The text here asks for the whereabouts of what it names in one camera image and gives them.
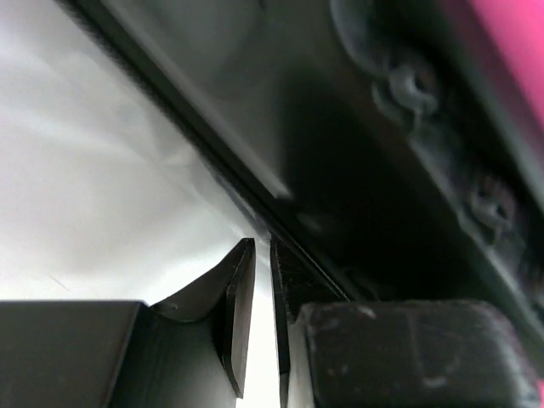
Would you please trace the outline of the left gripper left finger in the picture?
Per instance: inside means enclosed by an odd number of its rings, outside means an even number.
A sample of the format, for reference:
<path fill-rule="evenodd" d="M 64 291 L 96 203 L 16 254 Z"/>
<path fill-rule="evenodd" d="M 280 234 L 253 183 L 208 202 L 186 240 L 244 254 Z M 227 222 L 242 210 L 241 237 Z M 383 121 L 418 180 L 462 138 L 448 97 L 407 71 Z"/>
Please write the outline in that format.
<path fill-rule="evenodd" d="M 182 324 L 212 317 L 212 342 L 235 396 L 244 395 L 255 285 L 255 240 L 241 239 L 204 275 L 151 308 Z"/>

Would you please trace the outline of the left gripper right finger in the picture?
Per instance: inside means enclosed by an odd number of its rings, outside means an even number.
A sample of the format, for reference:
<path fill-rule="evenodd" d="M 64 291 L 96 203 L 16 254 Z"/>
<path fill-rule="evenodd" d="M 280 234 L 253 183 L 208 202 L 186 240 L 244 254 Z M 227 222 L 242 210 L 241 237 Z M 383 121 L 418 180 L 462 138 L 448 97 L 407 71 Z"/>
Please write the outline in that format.
<path fill-rule="evenodd" d="M 275 307 L 275 335 L 280 381 L 280 406 L 286 407 L 291 373 L 289 328 L 306 303 L 341 302 L 346 297 L 307 267 L 280 239 L 270 240 L 270 268 Z"/>

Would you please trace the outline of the pink kids suitcase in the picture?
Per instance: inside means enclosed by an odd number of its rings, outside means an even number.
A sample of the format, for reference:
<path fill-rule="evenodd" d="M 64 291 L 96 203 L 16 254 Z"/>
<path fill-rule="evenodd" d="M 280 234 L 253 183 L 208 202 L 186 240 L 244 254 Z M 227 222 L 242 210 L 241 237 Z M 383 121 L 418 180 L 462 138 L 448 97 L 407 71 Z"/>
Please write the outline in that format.
<path fill-rule="evenodd" d="M 542 347 L 542 2 L 66 6 L 341 298 L 480 298 Z"/>

